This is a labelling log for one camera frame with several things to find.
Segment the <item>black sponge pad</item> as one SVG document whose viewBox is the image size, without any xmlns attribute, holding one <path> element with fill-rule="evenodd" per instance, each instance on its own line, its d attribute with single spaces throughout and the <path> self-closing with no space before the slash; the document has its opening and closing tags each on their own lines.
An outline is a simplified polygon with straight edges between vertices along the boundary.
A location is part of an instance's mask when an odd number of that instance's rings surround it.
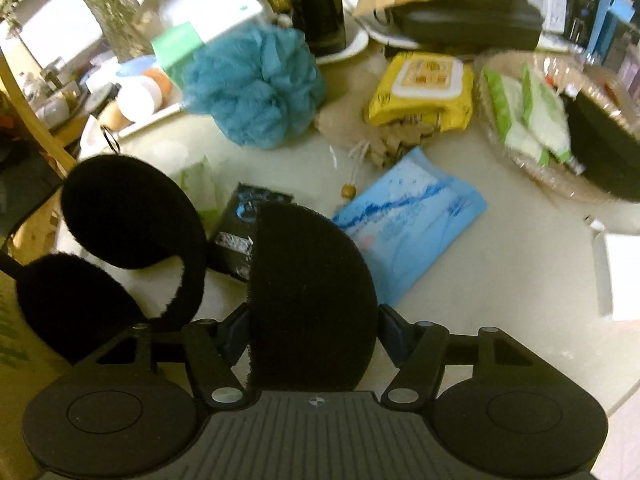
<svg viewBox="0 0 640 480">
<path fill-rule="evenodd" d="M 330 219 L 296 204 L 260 207 L 247 303 L 253 388 L 358 386 L 375 346 L 378 298 L 359 249 Z"/>
</svg>

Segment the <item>blue wet wipes pack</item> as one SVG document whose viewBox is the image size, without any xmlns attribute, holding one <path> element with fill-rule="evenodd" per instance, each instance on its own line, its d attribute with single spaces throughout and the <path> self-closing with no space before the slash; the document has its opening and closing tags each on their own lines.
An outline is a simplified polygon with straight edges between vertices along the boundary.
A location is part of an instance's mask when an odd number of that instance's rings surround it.
<svg viewBox="0 0 640 480">
<path fill-rule="evenodd" d="M 414 148 L 333 222 L 360 249 L 378 301 L 395 307 L 486 208 L 473 185 Z"/>
</svg>

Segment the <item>black fuzzy earmuffs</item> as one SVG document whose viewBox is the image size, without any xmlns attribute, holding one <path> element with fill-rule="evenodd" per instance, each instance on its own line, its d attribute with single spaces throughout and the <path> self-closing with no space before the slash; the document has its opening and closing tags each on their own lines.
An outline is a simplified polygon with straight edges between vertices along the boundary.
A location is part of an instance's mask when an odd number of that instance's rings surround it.
<svg viewBox="0 0 640 480">
<path fill-rule="evenodd" d="M 124 286 L 84 258 L 58 252 L 26 266 L 2 258 L 24 321 L 53 352 L 76 365 L 137 324 L 164 336 L 191 322 L 204 296 L 206 235 L 175 181 L 131 156 L 93 156 L 68 174 L 61 207 L 70 234 L 96 258 L 142 270 L 177 257 L 182 273 L 174 298 L 149 318 Z"/>
</svg>

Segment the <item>black small packet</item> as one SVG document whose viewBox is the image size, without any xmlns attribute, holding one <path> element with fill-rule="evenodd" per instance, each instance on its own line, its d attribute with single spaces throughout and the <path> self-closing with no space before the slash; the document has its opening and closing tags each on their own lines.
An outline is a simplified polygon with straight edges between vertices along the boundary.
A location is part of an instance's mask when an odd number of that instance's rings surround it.
<svg viewBox="0 0 640 480">
<path fill-rule="evenodd" d="M 239 183 L 208 241 L 207 266 L 241 282 L 250 275 L 258 209 L 265 203 L 291 203 L 293 196 Z"/>
</svg>

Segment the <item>green wet wipes pack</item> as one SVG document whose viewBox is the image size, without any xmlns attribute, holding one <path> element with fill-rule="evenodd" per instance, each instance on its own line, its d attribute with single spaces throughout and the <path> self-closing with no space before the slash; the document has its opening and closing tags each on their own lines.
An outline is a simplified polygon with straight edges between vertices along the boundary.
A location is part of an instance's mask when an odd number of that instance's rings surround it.
<svg viewBox="0 0 640 480">
<path fill-rule="evenodd" d="M 218 188 L 212 164 L 206 156 L 177 172 L 175 180 L 189 197 L 206 234 L 213 231 L 220 216 Z"/>
</svg>

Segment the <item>white power bank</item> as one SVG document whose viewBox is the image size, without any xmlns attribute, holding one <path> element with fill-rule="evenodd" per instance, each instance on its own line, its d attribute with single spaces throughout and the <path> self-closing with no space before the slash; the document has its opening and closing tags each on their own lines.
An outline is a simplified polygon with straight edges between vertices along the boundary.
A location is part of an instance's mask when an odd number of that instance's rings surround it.
<svg viewBox="0 0 640 480">
<path fill-rule="evenodd" d="M 639 321 L 639 235 L 599 224 L 593 237 L 599 310 L 612 322 Z"/>
</svg>

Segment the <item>brown burlap pouch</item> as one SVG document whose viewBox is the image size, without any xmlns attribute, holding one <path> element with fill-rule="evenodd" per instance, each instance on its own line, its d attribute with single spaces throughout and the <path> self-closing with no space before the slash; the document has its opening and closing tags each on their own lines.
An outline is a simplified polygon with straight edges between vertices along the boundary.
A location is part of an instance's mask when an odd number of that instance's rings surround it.
<svg viewBox="0 0 640 480">
<path fill-rule="evenodd" d="M 380 76 L 360 66 L 323 65 L 320 70 L 326 80 L 326 100 L 314 126 L 332 145 L 345 150 L 365 146 L 376 166 L 388 168 L 436 133 L 435 126 L 417 122 L 372 126 L 367 112 Z"/>
</svg>

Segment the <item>green white wipes sachet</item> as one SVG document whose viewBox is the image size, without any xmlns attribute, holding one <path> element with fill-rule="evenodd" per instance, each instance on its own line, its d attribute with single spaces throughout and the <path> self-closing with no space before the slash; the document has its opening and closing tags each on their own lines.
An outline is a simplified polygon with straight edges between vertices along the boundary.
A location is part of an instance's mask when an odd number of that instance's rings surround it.
<svg viewBox="0 0 640 480">
<path fill-rule="evenodd" d="M 539 70 L 522 65 L 522 79 L 484 67 L 482 70 L 503 145 L 547 166 L 573 157 L 563 102 Z"/>
</svg>

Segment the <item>yellow wet wipes pack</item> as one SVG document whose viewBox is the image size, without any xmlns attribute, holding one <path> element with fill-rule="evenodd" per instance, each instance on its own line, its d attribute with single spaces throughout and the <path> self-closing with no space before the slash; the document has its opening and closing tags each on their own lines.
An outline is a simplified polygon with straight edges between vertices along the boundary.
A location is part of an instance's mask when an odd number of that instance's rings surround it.
<svg viewBox="0 0 640 480">
<path fill-rule="evenodd" d="M 473 116 L 474 74 L 453 56 L 401 52 L 387 67 L 368 106 L 374 126 L 394 122 L 463 130 Z"/>
</svg>

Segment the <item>wooden chair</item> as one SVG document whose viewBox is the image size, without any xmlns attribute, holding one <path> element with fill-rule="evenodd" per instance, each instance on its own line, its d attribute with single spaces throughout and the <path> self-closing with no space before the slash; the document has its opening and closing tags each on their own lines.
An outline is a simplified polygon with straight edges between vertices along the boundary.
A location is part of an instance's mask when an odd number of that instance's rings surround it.
<svg viewBox="0 0 640 480">
<path fill-rule="evenodd" d="M 40 145 L 40 148 L 53 159 L 61 176 L 66 178 L 70 170 L 76 165 L 76 159 L 56 142 L 49 129 L 43 125 L 43 122 L 29 106 L 3 52 L 0 52 L 0 72 L 1 85 L 6 90 L 6 95 L 14 106 L 17 115 L 20 116 L 21 121 L 24 122 L 26 129 Z"/>
</svg>

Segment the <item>teal mesh bath loofah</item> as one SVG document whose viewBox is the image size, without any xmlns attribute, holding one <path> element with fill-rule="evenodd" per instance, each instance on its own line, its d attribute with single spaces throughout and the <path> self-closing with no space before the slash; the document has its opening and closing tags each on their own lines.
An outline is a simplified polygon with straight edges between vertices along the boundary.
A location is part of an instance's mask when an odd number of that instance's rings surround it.
<svg viewBox="0 0 640 480">
<path fill-rule="evenodd" d="M 303 33 L 277 25 L 247 25 L 209 41 L 182 80 L 189 112 L 212 116 L 234 144 L 261 150 L 304 133 L 326 98 Z"/>
</svg>

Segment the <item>glass plate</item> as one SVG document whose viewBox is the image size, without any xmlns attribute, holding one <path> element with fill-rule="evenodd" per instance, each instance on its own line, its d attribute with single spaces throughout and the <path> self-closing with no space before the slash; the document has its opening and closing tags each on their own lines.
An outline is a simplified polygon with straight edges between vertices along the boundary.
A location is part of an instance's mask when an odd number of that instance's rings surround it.
<svg viewBox="0 0 640 480">
<path fill-rule="evenodd" d="M 582 65 L 571 56 L 564 54 L 487 51 L 477 55 L 473 62 L 476 75 L 473 90 L 474 117 L 480 121 L 494 151 L 510 165 L 521 168 L 533 181 L 551 188 L 564 197 L 585 203 L 605 203 L 612 200 L 638 203 L 637 194 L 620 194 L 611 185 L 596 185 L 596 182 L 588 180 L 585 176 L 573 174 L 558 162 L 549 162 L 544 167 L 538 166 L 530 157 L 501 143 L 494 107 L 482 69 L 487 67 L 518 79 L 521 77 L 521 68 L 524 64 L 541 70 L 562 90 L 568 87 L 582 90 L 591 101 L 598 104 L 598 107 L 611 117 L 613 122 L 624 128 L 634 138 L 639 136 L 639 116 L 631 108 L 631 100 L 623 94 L 622 84 L 610 70 L 594 65 Z"/>
</svg>

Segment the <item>green white tissue box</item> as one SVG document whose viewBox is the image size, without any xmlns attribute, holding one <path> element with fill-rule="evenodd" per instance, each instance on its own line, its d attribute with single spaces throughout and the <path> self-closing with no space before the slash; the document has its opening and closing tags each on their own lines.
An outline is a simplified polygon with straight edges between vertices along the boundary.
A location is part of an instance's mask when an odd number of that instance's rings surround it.
<svg viewBox="0 0 640 480">
<path fill-rule="evenodd" d="M 262 0 L 177 0 L 162 14 L 163 28 L 152 41 L 160 68 L 180 90 L 195 53 L 219 36 L 247 24 L 268 23 L 273 13 Z"/>
</svg>

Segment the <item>black zipper case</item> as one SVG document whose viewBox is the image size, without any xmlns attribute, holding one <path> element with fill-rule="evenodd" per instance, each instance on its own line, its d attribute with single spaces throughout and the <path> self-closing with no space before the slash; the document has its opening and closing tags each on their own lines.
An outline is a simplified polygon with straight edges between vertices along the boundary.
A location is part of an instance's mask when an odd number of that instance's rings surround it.
<svg viewBox="0 0 640 480">
<path fill-rule="evenodd" d="M 415 1 L 390 9 L 394 25 L 418 44 L 533 50 L 542 18 L 527 0 Z"/>
</svg>

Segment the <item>black thermos bottle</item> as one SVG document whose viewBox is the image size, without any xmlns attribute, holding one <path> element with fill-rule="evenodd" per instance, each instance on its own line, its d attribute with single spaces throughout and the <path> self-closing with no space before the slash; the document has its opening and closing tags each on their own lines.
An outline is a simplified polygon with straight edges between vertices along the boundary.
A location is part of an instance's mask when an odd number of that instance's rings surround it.
<svg viewBox="0 0 640 480">
<path fill-rule="evenodd" d="M 340 52 L 346 47 L 342 0 L 290 0 L 294 27 L 305 36 L 315 56 Z"/>
</svg>

